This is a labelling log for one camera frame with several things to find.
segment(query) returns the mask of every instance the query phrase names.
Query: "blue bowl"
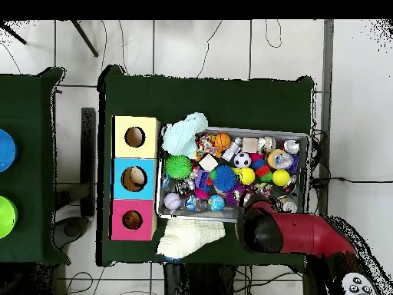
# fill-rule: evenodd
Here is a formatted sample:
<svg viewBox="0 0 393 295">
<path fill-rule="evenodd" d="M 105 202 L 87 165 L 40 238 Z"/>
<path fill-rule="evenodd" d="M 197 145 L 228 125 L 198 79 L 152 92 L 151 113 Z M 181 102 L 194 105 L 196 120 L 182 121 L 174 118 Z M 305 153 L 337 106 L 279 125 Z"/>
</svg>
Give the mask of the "blue bowl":
<svg viewBox="0 0 393 295">
<path fill-rule="evenodd" d="M 9 168 L 16 157 L 16 146 L 12 137 L 0 129 L 0 172 Z"/>
</svg>

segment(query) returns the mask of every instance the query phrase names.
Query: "round hole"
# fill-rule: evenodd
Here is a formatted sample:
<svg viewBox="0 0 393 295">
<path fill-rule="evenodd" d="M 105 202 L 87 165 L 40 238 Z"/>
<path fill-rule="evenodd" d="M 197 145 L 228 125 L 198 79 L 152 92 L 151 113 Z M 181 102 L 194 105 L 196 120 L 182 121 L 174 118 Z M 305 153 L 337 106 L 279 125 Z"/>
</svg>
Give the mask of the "round hole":
<svg viewBox="0 0 393 295">
<path fill-rule="evenodd" d="M 137 230 L 142 225 L 142 216 L 135 210 L 129 210 L 123 215 L 123 225 L 128 230 Z"/>
<path fill-rule="evenodd" d="M 142 167 L 127 167 L 121 175 L 121 184 L 124 189 L 137 192 L 141 191 L 147 183 L 147 175 Z"/>
<path fill-rule="evenodd" d="M 139 127 L 128 128 L 124 135 L 124 140 L 128 146 L 138 148 L 144 144 L 145 134 Z"/>
</svg>

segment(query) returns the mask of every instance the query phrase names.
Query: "yellow box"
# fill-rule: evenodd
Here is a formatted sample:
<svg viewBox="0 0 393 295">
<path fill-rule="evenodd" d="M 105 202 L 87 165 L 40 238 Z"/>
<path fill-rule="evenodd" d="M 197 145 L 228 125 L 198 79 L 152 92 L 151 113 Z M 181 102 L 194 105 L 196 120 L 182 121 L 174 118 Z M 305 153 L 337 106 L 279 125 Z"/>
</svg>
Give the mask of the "yellow box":
<svg viewBox="0 0 393 295">
<path fill-rule="evenodd" d="M 116 115 L 112 127 L 115 157 L 157 157 L 160 122 L 156 118 Z"/>
</svg>

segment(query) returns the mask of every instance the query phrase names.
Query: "dark green tablecloth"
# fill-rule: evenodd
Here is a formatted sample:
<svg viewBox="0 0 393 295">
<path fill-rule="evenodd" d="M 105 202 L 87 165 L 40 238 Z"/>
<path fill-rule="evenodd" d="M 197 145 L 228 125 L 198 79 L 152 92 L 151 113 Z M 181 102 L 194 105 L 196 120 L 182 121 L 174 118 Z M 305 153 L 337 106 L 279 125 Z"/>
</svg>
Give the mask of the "dark green tablecloth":
<svg viewBox="0 0 393 295">
<path fill-rule="evenodd" d="M 159 218 L 154 238 L 148 242 L 107 239 L 112 115 L 155 117 L 161 124 L 166 124 L 184 119 L 193 112 L 203 112 L 209 121 L 209 126 L 309 134 L 312 87 L 313 82 L 310 77 L 300 78 L 298 81 L 129 77 L 124 76 L 118 66 L 108 66 L 98 83 L 100 92 L 98 148 L 100 149 L 97 185 L 99 193 L 97 263 L 163 261 L 155 251 L 167 225 L 167 220 Z M 217 264 L 285 264 L 302 270 L 303 255 L 250 254 L 236 239 L 234 224 L 225 224 L 225 230 L 224 238 L 206 244 L 183 261 Z"/>
<path fill-rule="evenodd" d="M 15 163 L 0 173 L 0 195 L 18 209 L 14 230 L 0 239 L 0 262 L 63 264 L 52 244 L 54 155 L 51 96 L 61 68 L 37 76 L 0 75 L 0 128 L 14 139 Z"/>
</svg>

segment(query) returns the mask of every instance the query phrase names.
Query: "green container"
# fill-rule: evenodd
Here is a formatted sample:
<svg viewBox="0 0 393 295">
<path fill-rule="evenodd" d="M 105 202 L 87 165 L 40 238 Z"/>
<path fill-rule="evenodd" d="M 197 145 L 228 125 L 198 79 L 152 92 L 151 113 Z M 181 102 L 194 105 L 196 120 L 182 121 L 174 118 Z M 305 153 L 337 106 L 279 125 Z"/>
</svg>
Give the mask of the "green container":
<svg viewBox="0 0 393 295">
<path fill-rule="evenodd" d="M 0 196 L 0 239 L 11 233 L 17 217 L 15 205 L 9 199 Z"/>
</svg>

